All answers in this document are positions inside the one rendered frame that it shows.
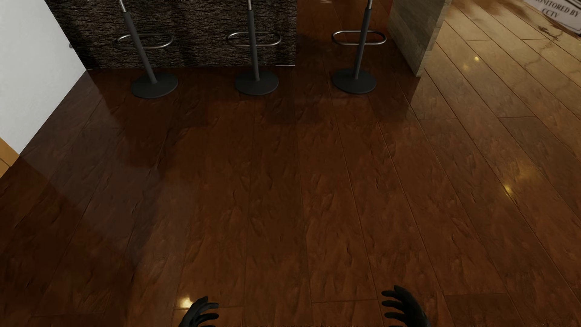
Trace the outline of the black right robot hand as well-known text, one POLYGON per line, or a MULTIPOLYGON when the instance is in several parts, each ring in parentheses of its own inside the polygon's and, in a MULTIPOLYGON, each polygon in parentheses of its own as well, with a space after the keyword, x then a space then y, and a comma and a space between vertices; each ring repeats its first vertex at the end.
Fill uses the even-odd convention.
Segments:
POLYGON ((404 287, 394 285, 393 290, 381 291, 381 295, 396 300, 384 300, 381 305, 398 310, 398 312, 386 312, 384 317, 395 319, 406 327, 432 327, 432 323, 425 314, 416 298, 404 287))

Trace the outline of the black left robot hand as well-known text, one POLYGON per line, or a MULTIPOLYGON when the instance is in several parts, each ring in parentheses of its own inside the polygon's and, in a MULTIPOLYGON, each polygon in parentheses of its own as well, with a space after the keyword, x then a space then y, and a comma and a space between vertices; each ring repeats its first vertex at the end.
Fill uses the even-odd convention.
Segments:
POLYGON ((219 307, 219 303, 209 302, 208 296, 201 297, 193 302, 178 324, 178 327, 200 327, 202 323, 216 320, 219 314, 207 313, 206 311, 219 307))

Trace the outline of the light wooden cabinet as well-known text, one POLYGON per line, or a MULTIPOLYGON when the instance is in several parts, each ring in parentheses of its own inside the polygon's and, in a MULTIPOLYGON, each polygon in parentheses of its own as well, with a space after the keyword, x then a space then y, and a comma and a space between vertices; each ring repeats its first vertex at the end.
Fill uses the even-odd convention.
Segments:
POLYGON ((14 165, 18 158, 19 153, 0 137, 0 178, 14 165))

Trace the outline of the right bar stool base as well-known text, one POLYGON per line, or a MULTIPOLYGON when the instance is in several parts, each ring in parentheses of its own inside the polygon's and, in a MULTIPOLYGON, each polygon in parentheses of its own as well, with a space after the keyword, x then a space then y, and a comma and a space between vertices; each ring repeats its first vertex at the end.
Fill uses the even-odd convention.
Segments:
POLYGON ((364 11, 364 16, 361 24, 360 30, 341 30, 336 31, 332 34, 331 40, 341 46, 357 46, 356 57, 354 60, 354 65, 352 68, 339 69, 332 76, 332 83, 341 91, 350 94, 366 94, 372 92, 376 87, 376 78, 368 71, 361 69, 361 63, 363 61, 363 54, 365 46, 377 46, 382 45, 387 41, 387 37, 384 33, 375 30, 369 30, 369 23, 371 21, 373 0, 367 0, 367 6, 364 11), (338 41, 336 36, 338 34, 344 33, 358 33, 358 42, 343 42, 338 41), (382 37, 381 41, 378 42, 367 42, 368 33, 373 33, 380 35, 382 37))

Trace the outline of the bar stool base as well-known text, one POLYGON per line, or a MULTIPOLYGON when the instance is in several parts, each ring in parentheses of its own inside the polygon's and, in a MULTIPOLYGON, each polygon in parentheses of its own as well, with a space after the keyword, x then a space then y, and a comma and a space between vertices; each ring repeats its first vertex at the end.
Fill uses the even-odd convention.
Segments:
POLYGON ((276 74, 270 71, 261 71, 258 65, 258 47, 273 47, 282 41, 279 33, 269 31, 256 32, 254 22, 254 11, 252 10, 251 0, 247 0, 247 20, 248 30, 238 31, 228 34, 225 40, 229 45, 236 48, 249 48, 251 54, 251 71, 239 74, 235 78, 236 89, 246 95, 261 96, 267 95, 275 91, 279 86, 279 78, 276 74), (249 44, 235 44, 231 38, 239 34, 247 34, 249 37, 249 44), (256 34, 271 34, 276 35, 278 40, 272 43, 258 44, 256 41, 256 34))
POLYGON ((145 50, 168 47, 174 41, 173 35, 169 33, 138 33, 123 0, 118 0, 118 2, 129 34, 122 35, 115 39, 113 41, 113 46, 117 49, 136 49, 146 71, 146 75, 141 76, 132 82, 131 93, 135 97, 142 99, 156 99, 172 93, 178 86, 178 78, 174 74, 168 72, 155 73, 145 50), (141 42, 142 36, 163 36, 168 37, 169 40, 160 45, 144 47, 141 42))
POLYGON ((368 71, 361 69, 361 63, 363 61, 363 54, 365 46, 377 46, 382 45, 387 41, 387 37, 384 33, 375 30, 369 30, 369 23, 371 21, 373 0, 367 0, 367 6, 364 11, 364 16, 361 24, 360 30, 341 30, 336 31, 332 34, 331 40, 341 46, 357 46, 356 57, 354 60, 354 65, 352 68, 339 69, 332 76, 332 83, 341 91, 350 94, 366 94, 372 92, 376 87, 376 78, 368 71), (344 33, 358 33, 358 42, 343 42, 338 41, 336 36, 338 34, 344 33), (368 33, 373 33, 380 35, 382 37, 381 41, 378 42, 367 42, 368 33))

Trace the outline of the middle bar stool base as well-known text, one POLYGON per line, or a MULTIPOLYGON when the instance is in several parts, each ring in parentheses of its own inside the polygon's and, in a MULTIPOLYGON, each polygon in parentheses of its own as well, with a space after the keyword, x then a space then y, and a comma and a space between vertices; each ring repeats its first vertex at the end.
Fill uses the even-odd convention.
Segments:
POLYGON ((261 96, 267 95, 275 91, 279 86, 279 78, 276 74, 270 71, 261 71, 258 65, 258 47, 273 47, 282 41, 279 33, 269 31, 256 32, 254 22, 254 11, 252 10, 251 0, 247 0, 247 20, 248 30, 238 31, 228 34, 225 40, 229 45, 236 48, 249 48, 251 54, 251 71, 239 74, 235 78, 236 89, 246 95, 261 96), (235 44, 231 38, 239 34, 247 34, 249 37, 249 44, 235 44), (256 34, 271 34, 276 35, 278 40, 272 43, 258 44, 256 41, 256 34))

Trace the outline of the left bar stool base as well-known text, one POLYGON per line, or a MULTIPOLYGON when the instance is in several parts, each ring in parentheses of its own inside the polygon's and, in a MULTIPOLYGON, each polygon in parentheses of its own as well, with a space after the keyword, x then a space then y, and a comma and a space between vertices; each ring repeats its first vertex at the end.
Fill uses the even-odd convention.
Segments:
POLYGON ((136 49, 146 71, 146 75, 141 76, 132 82, 131 93, 135 97, 142 99, 156 99, 172 93, 178 86, 178 78, 174 74, 168 72, 155 73, 145 50, 168 47, 174 41, 173 35, 169 33, 138 33, 123 0, 118 0, 118 2, 129 34, 122 35, 115 39, 113 41, 113 46, 117 49, 136 49), (168 37, 169 40, 160 45, 144 47, 141 42, 142 36, 163 36, 168 37))

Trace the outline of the dark stone bar counter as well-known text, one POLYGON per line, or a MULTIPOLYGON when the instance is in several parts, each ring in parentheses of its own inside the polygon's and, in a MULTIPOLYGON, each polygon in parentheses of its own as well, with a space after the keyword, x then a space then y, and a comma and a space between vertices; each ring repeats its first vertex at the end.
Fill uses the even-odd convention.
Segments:
POLYGON ((122 18, 130 13, 155 68, 249 66, 227 34, 247 31, 248 0, 45 0, 87 69, 139 68, 122 18))

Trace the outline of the white CCTV notice sign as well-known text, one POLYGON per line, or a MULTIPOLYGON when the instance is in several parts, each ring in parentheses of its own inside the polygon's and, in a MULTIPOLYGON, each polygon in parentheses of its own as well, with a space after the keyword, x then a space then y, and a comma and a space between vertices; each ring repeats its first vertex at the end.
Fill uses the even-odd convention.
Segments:
POLYGON ((549 18, 581 35, 581 0, 524 0, 549 18))

